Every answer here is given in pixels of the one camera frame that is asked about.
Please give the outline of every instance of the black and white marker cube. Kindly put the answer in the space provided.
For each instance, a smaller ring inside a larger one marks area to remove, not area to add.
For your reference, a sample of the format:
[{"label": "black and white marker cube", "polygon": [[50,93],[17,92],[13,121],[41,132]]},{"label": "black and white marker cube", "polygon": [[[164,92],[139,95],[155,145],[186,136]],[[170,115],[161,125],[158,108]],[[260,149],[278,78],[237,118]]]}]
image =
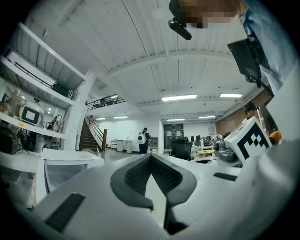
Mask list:
[{"label": "black and white marker cube", "polygon": [[258,120],[252,117],[225,138],[225,145],[245,163],[248,158],[261,155],[271,142]]}]

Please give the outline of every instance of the wooden staircase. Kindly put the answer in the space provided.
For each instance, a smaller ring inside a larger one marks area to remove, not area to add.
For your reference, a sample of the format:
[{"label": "wooden staircase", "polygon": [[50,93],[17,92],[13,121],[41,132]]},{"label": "wooden staircase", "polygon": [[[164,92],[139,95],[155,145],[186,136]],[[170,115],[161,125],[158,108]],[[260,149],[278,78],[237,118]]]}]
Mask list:
[{"label": "wooden staircase", "polygon": [[[98,128],[98,126],[95,123],[91,123],[93,120],[89,120],[89,124],[94,124],[95,126],[93,126],[93,129],[95,129],[95,131],[99,131],[99,135],[101,136],[101,130]],[[95,140],[93,134],[91,133],[91,130],[89,129],[88,124],[86,123],[86,121],[83,121],[83,126],[82,126],[82,130],[81,130],[81,136],[80,136],[80,143],[79,143],[79,151],[83,150],[83,149],[91,149],[94,152],[97,152],[97,148],[99,149],[99,151],[105,151],[105,143],[106,143],[106,133],[107,130],[105,129],[105,134],[102,134],[102,139],[105,136],[105,140],[102,141],[102,146],[99,146],[99,144],[97,143],[97,141]]]}]

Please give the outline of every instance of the doorway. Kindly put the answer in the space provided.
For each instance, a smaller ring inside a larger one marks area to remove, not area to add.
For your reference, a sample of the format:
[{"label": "doorway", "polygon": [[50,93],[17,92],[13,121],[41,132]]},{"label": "doorway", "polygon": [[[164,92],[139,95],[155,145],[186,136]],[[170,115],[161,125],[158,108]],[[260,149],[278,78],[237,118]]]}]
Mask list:
[{"label": "doorway", "polygon": [[165,149],[171,149],[172,138],[184,136],[183,124],[164,124]]}]

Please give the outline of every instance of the staircase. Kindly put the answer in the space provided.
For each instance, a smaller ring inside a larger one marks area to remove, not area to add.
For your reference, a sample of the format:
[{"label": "staircase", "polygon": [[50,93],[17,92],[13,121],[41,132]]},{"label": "staircase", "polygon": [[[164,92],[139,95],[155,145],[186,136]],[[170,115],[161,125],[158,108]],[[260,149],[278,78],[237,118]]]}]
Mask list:
[{"label": "staircase", "polygon": [[[102,131],[99,129],[92,117],[87,117],[86,120],[83,121],[79,151],[83,149],[91,149],[94,152],[97,152],[97,148],[99,149],[99,151],[105,151],[107,130],[105,129],[104,133],[102,133]],[[95,140],[92,131],[94,132],[94,135],[98,138],[98,142]]]}]

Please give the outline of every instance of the white column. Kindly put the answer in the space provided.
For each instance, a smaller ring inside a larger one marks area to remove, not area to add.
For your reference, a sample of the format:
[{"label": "white column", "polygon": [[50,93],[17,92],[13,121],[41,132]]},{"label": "white column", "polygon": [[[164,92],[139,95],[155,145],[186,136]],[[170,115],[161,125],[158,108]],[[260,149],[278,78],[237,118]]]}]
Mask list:
[{"label": "white column", "polygon": [[76,104],[69,108],[65,116],[68,122],[65,122],[66,129],[64,130],[67,138],[62,145],[63,150],[79,150],[80,135],[87,109],[85,101],[94,84],[96,75],[88,71],[85,77],[87,81],[77,90],[77,94],[74,98]]}]

